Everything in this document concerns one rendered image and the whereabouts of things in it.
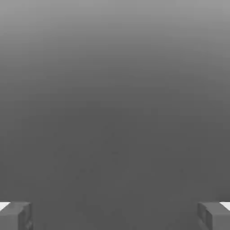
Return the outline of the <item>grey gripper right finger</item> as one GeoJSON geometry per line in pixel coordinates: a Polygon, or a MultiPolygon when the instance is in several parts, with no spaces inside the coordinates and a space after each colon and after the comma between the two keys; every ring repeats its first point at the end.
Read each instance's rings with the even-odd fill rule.
{"type": "Polygon", "coordinates": [[[199,202],[200,230],[230,230],[230,202],[199,202]]]}

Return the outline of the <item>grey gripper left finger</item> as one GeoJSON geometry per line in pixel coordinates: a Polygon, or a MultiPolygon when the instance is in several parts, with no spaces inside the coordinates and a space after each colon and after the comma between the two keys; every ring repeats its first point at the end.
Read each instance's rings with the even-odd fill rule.
{"type": "Polygon", "coordinates": [[[33,230],[32,203],[0,201],[0,230],[33,230]]]}

